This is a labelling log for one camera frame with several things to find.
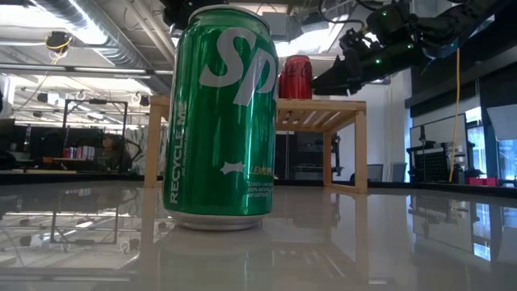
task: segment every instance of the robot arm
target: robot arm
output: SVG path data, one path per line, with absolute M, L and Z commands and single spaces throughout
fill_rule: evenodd
M 410 14 L 403 0 L 383 6 L 368 16 L 368 30 L 350 29 L 339 40 L 345 58 L 337 56 L 334 65 L 313 80 L 314 94 L 353 95 L 366 83 L 447 57 L 510 2 L 466 0 L 434 18 Z M 368 32 L 378 42 L 366 37 Z

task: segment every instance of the red soda can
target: red soda can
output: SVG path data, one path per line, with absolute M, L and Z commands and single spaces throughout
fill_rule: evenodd
M 286 99 L 311 99 L 313 92 L 310 83 L 313 81 L 313 67 L 307 56 L 290 56 L 285 61 L 284 70 L 280 73 L 279 97 Z

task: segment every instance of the wooden shelf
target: wooden shelf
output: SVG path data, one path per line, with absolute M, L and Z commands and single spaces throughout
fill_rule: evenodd
M 366 102 L 279 99 L 276 107 L 276 130 L 335 133 L 365 112 Z
M 159 187 L 158 147 L 160 119 L 168 119 L 170 97 L 152 96 L 146 149 L 145 187 Z M 323 133 L 323 183 L 325 187 L 364 194 L 368 191 L 366 171 L 366 102 L 336 100 L 278 99 L 276 130 Z M 355 125 L 355 186 L 332 183 L 332 134 Z

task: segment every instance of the can rim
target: can rim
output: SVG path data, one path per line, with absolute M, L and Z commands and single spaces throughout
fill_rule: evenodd
M 210 10 L 234 10 L 234 11 L 240 11 L 240 12 L 246 13 L 248 15 L 255 17 L 260 22 L 262 22 L 266 26 L 267 30 L 269 31 L 269 34 L 271 34 L 271 28 L 269 27 L 269 24 L 267 24 L 267 22 L 260 15 L 254 13 L 253 11 L 247 10 L 246 8 L 242 8 L 242 7 L 235 6 L 235 5 L 218 4 L 218 5 L 208 5 L 208 6 L 198 8 L 197 10 L 192 12 L 192 14 L 188 17 L 188 22 L 190 23 L 192 20 L 192 17 L 198 15 L 199 13 L 205 12 L 205 11 L 210 11 Z

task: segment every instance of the sprite can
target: sprite can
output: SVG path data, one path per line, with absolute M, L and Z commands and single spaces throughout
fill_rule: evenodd
M 241 230 L 271 211 L 278 57 L 258 15 L 195 11 L 178 46 L 165 208 L 180 226 Z

